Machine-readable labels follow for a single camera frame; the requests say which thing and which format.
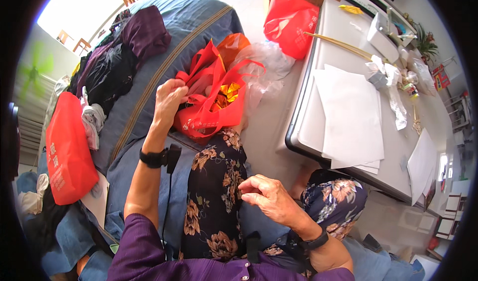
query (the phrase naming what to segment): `yellow paper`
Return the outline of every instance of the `yellow paper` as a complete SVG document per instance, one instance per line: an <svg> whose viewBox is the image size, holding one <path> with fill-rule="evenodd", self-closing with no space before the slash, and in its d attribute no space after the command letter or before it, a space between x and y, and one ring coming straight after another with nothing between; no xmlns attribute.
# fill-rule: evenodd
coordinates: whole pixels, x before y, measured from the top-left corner
<svg viewBox="0 0 478 281"><path fill-rule="evenodd" d="M353 13L353 14L363 14L363 11L360 8L355 7L355 6L340 5L339 7L342 8L343 10L348 11L348 12Z"/></svg>
<svg viewBox="0 0 478 281"><path fill-rule="evenodd" d="M219 89L218 96L211 107L211 112L216 112L220 109L223 109L235 101L239 94L239 88L240 86L234 82L229 86L222 85Z"/></svg>

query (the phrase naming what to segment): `wooden stick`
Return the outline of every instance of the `wooden stick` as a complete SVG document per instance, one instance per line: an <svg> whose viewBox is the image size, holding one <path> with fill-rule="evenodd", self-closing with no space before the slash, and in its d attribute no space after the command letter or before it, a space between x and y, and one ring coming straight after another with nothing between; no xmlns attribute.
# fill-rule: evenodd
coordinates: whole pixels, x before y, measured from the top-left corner
<svg viewBox="0 0 478 281"><path fill-rule="evenodd" d="M371 59L372 54L370 54L370 53L368 53L364 50L361 50L361 49L359 49L359 48L357 48L353 45L345 43L343 41L333 39L333 38L330 38L330 37L327 37L327 36L323 36L323 35L320 35L320 34L312 34L312 33L309 33L309 32L304 32L304 34L309 35L309 36L313 36L313 37L317 37L319 39L323 39L323 40L325 40L327 42L330 42L330 43L333 43L333 44L335 44L335 45L337 45L337 46L339 46L339 47L341 47L345 50L351 51L351 52L355 53L356 55L364 58L365 60L368 60L370 62L372 61L372 59ZM382 58L382 61L388 63L388 61L386 59Z"/></svg>

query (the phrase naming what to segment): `red plastic bag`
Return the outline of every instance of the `red plastic bag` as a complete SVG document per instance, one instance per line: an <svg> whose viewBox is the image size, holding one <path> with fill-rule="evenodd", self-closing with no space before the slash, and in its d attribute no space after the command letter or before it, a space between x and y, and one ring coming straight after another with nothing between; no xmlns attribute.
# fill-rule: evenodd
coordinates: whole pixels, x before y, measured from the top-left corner
<svg viewBox="0 0 478 281"><path fill-rule="evenodd" d="M187 92L189 97L192 94L204 93L206 87L212 85L213 76L222 79L225 74L226 69L219 51L210 40L205 48L200 49L194 55L189 73L179 71L176 74L176 79L186 82L186 86L189 87Z"/></svg>
<svg viewBox="0 0 478 281"><path fill-rule="evenodd" d="M278 42L284 54L302 60L312 42L304 32L314 33L319 7L305 0L271 0L264 34Z"/></svg>
<svg viewBox="0 0 478 281"><path fill-rule="evenodd" d="M231 68L222 78L218 74L220 71L216 70L216 73L213 73L213 83L209 97L199 94L189 96L188 102L193 106L178 111L173 126L196 142L204 143L201 139L210 137L222 127L238 125L242 118L246 91L246 84L242 77L251 75L240 74L239 69L249 63L255 63L264 68L259 62L244 60ZM212 112L211 107L215 103L221 86L232 83L240 86L237 98L225 108Z"/></svg>
<svg viewBox="0 0 478 281"><path fill-rule="evenodd" d="M46 129L46 160L57 205L74 203L87 194L99 177L91 159L80 100L63 92Z"/></svg>

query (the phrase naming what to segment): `wrinkled hand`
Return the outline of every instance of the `wrinkled hand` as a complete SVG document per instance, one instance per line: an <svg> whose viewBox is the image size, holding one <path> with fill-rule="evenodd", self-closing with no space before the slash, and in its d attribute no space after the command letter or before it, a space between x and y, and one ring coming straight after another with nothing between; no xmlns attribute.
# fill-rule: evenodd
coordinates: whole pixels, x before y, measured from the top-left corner
<svg viewBox="0 0 478 281"><path fill-rule="evenodd" d="M304 214L307 216L278 180L257 174L243 181L239 190L242 191L243 201L259 206L274 222L292 229Z"/></svg>
<svg viewBox="0 0 478 281"><path fill-rule="evenodd" d="M169 79L156 90L153 124L161 122L169 130L188 87L182 80Z"/></svg>
<svg viewBox="0 0 478 281"><path fill-rule="evenodd" d="M173 126L179 104L186 100L188 87L182 80L169 79L156 90L156 105L150 130L143 145L145 150L160 152L168 131Z"/></svg>

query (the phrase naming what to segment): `navy floral fabric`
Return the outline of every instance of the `navy floral fabric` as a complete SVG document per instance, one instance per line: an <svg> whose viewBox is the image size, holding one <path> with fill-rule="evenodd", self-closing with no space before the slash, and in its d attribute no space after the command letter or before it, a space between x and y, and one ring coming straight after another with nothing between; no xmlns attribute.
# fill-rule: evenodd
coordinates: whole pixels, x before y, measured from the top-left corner
<svg viewBox="0 0 478 281"><path fill-rule="evenodd" d="M187 208L179 259L245 254L240 233L238 186L247 179L239 135L223 128L196 154L187 185Z"/></svg>
<svg viewBox="0 0 478 281"><path fill-rule="evenodd" d="M338 240L343 240L355 225L366 200L367 192L359 182L327 169L314 171L301 194L304 211ZM298 263L275 244L263 252L281 266L306 277L311 276L311 272L302 263Z"/></svg>

